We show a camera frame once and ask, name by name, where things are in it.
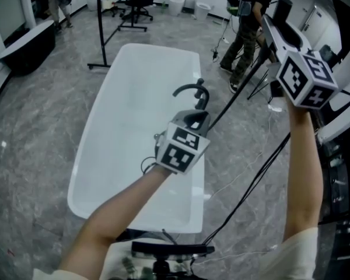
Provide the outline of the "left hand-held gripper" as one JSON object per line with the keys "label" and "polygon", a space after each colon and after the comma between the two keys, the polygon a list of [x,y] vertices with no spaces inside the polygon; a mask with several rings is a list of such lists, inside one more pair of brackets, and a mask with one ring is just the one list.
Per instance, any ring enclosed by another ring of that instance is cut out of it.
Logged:
{"label": "left hand-held gripper", "polygon": [[210,122],[207,111],[179,111],[156,141],[156,163],[173,173],[187,174],[210,144],[205,137]]}

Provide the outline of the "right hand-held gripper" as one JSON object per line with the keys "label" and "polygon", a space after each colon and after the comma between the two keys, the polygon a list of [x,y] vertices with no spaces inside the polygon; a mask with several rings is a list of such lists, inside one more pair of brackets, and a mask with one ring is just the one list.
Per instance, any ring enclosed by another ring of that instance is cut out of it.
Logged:
{"label": "right hand-held gripper", "polygon": [[[287,96],[296,107],[321,109],[338,92],[329,65],[291,22],[286,21],[288,39],[270,16],[263,15],[262,23],[266,44],[276,58],[269,66],[271,96]],[[289,51],[291,46],[299,52]]]}

